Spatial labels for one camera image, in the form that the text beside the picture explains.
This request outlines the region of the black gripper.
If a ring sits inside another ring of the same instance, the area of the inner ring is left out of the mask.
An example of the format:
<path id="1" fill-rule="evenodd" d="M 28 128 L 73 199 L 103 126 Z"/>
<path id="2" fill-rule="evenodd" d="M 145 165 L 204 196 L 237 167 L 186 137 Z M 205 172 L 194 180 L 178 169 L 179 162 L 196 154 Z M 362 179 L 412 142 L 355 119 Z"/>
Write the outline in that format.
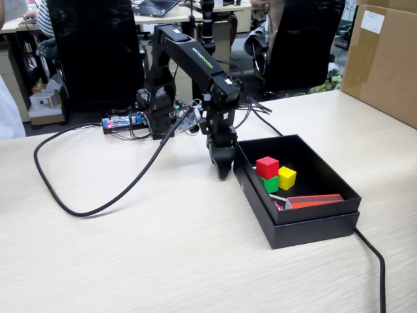
<path id="1" fill-rule="evenodd" d="M 233 126 L 236 108 L 218 111 L 199 109 L 203 121 L 201 131 L 207 136 L 206 146 L 210 152 L 210 159 L 216 167 L 219 179 L 227 178 L 235 158 L 237 132 Z"/>

